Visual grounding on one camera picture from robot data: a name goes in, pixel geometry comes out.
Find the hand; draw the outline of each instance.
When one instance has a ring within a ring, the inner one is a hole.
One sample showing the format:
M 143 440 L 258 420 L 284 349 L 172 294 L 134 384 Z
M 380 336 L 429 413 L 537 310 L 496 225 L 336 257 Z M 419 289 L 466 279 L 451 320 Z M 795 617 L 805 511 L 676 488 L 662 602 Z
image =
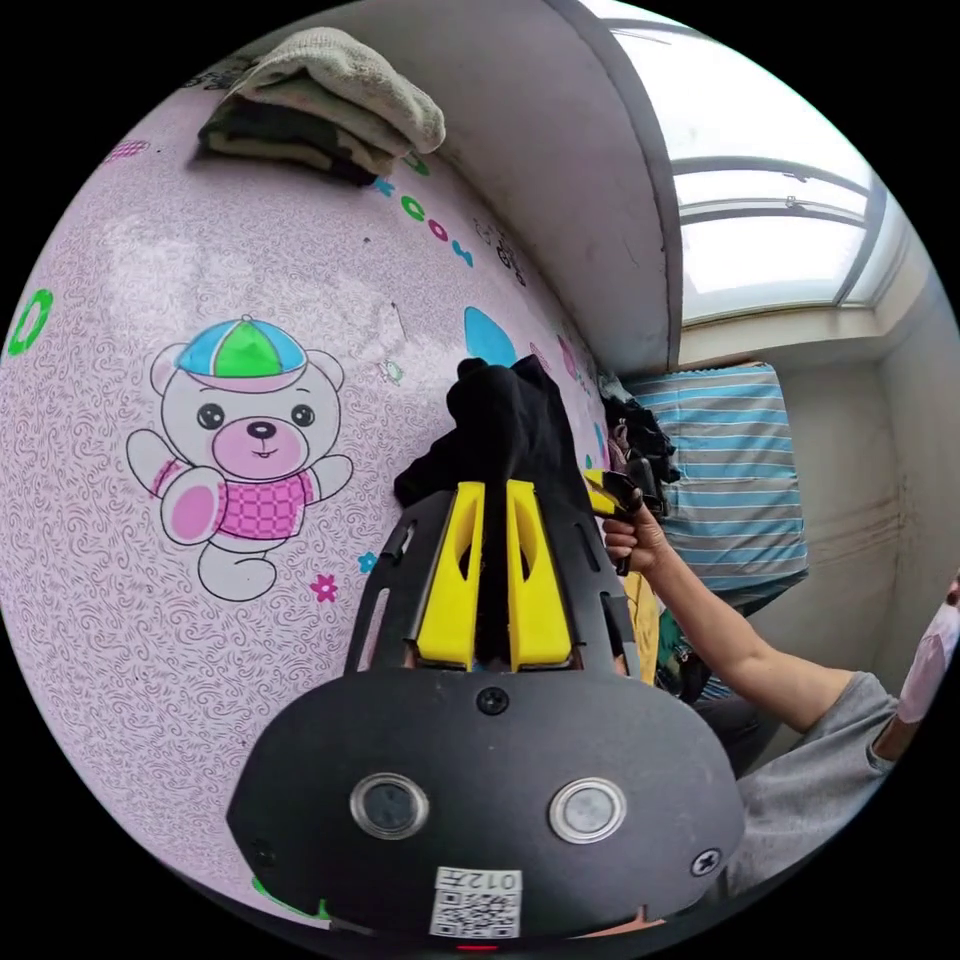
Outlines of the hand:
M 634 573 L 649 573 L 670 549 L 663 529 L 643 504 L 632 524 L 605 520 L 603 533 L 610 559 L 617 561 L 629 557 L 630 570 Z

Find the person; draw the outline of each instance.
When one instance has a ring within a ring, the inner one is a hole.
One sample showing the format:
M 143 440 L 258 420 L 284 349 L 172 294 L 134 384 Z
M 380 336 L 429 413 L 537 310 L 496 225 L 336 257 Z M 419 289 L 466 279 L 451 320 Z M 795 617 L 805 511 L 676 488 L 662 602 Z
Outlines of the person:
M 706 901 L 735 897 L 799 863 L 840 831 L 910 745 L 960 635 L 960 571 L 904 682 L 891 696 L 872 674 L 824 667 L 775 649 L 711 593 L 646 507 L 633 524 L 604 522 L 607 553 L 629 557 L 690 646 L 734 693 L 801 734 L 789 752 L 738 781 L 745 832 Z M 662 922 L 644 917 L 592 936 Z

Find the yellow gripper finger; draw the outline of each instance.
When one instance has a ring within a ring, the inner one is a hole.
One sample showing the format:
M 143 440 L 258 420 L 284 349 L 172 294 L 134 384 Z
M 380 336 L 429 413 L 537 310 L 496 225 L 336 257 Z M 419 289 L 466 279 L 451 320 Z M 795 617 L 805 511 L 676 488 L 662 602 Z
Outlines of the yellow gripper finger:
M 482 483 L 461 483 L 450 510 L 437 569 L 417 637 L 422 660 L 473 668 L 483 546 Z M 467 550 L 466 572 L 461 562 Z
M 567 663 L 570 631 L 543 518 L 533 484 L 520 480 L 507 481 L 507 591 L 513 669 Z
M 583 471 L 583 477 L 587 481 L 587 492 L 590 494 L 590 506 L 593 512 L 600 516 L 612 517 L 617 511 L 616 498 L 612 494 L 597 489 L 597 487 L 603 487 L 603 473 L 603 470 L 591 468 Z

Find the folded towel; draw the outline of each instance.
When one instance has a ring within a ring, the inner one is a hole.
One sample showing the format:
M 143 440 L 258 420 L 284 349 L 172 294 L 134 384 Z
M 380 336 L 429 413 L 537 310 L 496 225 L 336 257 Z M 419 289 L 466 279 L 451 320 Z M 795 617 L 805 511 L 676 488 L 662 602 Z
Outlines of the folded towel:
M 302 144 L 362 167 L 375 177 L 389 176 L 393 170 L 389 153 L 363 143 L 329 120 L 289 107 L 254 103 L 240 96 L 228 96 L 221 102 L 200 130 L 201 142 L 206 142 L 214 131 L 234 139 Z
M 375 50 L 332 27 L 287 37 L 230 93 L 324 117 L 397 157 L 432 153 L 446 135 L 430 97 Z
M 231 137 L 220 130 L 211 130 L 205 145 L 217 153 L 234 157 L 250 157 L 255 160 L 290 160 L 322 170 L 339 180 L 368 187 L 377 179 L 355 163 L 327 156 L 322 150 L 306 143 L 273 143 L 269 140 L 253 140 L 247 137 Z

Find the striped fabric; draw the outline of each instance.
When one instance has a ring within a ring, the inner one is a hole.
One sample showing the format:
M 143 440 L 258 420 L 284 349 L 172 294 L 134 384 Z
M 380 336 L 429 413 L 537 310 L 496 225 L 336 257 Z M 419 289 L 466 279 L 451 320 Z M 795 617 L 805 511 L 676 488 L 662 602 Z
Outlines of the striped fabric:
M 773 368 L 674 373 L 633 385 L 677 447 L 664 529 L 704 583 L 754 610 L 807 575 L 783 393 Z

